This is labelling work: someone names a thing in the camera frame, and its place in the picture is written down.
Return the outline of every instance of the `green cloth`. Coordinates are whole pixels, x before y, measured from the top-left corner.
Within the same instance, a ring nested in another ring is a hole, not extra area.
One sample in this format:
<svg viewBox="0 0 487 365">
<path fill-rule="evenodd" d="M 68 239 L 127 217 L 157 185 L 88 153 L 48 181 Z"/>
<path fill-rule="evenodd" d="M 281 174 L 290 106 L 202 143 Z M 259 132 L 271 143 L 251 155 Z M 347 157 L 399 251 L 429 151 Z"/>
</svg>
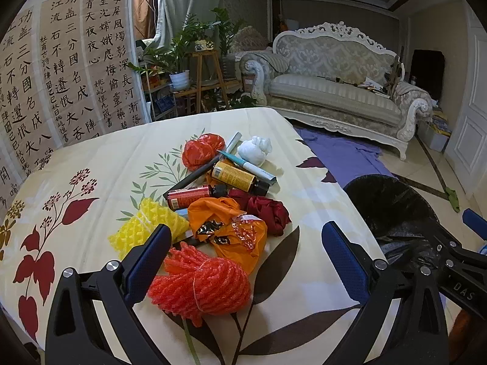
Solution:
<svg viewBox="0 0 487 365">
<path fill-rule="evenodd" d="M 451 207 L 459 213 L 460 212 L 460 204 L 458 203 L 458 196 L 456 194 L 456 191 L 454 191 L 452 188 L 446 187 L 445 188 L 445 193 L 448 195 L 448 200 L 450 201 Z"/>
</svg>

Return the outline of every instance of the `sofa armrest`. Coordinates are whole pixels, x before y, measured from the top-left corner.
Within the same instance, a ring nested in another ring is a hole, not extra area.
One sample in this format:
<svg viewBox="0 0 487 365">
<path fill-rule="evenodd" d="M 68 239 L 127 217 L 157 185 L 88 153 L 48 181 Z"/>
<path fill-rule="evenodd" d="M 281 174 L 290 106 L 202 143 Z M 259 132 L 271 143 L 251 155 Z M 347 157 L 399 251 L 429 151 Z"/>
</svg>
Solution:
<svg viewBox="0 0 487 365">
<path fill-rule="evenodd" d="M 409 141 L 415 135 L 418 121 L 431 120 L 433 101 L 427 91 L 404 81 L 398 83 L 392 100 L 401 111 L 397 138 Z"/>
<path fill-rule="evenodd" d="M 267 105 L 266 94 L 272 80 L 287 70 L 289 63 L 281 55 L 269 52 L 250 52 L 240 60 L 240 71 L 243 74 L 255 74 L 252 97 L 259 104 Z"/>
</svg>

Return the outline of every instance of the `red bottle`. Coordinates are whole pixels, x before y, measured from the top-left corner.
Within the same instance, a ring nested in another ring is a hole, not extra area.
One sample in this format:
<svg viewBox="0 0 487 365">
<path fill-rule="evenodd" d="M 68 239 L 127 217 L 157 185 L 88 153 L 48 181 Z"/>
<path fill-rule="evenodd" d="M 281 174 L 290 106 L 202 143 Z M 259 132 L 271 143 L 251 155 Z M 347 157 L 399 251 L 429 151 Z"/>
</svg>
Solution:
<svg viewBox="0 0 487 365">
<path fill-rule="evenodd" d="M 167 193 L 167 205 L 172 210 L 188 208 L 189 205 L 202 197 L 224 197 L 227 195 L 226 185 L 201 185 L 194 188 L 176 189 Z"/>
</svg>

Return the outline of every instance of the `black bottle cap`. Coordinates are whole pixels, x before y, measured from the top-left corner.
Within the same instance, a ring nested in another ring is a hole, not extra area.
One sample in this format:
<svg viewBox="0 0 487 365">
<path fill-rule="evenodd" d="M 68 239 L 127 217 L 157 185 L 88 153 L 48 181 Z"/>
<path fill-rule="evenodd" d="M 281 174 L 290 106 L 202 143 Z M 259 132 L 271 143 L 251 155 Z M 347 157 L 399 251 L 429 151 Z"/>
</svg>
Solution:
<svg viewBox="0 0 487 365">
<path fill-rule="evenodd" d="M 269 190 L 270 185 L 265 181 L 255 181 L 250 193 L 256 196 L 265 196 Z"/>
<path fill-rule="evenodd" d="M 228 196 L 228 188 L 225 184 L 218 184 L 213 187 L 213 197 L 227 197 Z"/>
</svg>

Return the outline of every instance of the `sofa cushion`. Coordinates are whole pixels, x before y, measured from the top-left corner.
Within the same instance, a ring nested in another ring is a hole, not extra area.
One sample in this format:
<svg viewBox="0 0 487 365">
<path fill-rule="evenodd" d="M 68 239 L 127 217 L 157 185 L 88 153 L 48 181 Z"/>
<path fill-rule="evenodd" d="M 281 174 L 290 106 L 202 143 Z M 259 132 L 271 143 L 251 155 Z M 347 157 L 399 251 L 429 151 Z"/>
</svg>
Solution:
<svg viewBox="0 0 487 365">
<path fill-rule="evenodd" d="M 350 112 L 390 125 L 398 125 L 401 111 L 390 100 L 353 85 L 338 84 L 320 77 L 283 74 L 271 82 L 269 93 Z"/>
<path fill-rule="evenodd" d="M 386 84 L 394 56 L 372 52 L 355 41 L 332 37 L 303 39 L 284 35 L 274 45 L 276 53 L 289 61 L 289 74 L 316 77 L 339 77 L 350 84 L 361 84 L 365 77 Z"/>
</svg>

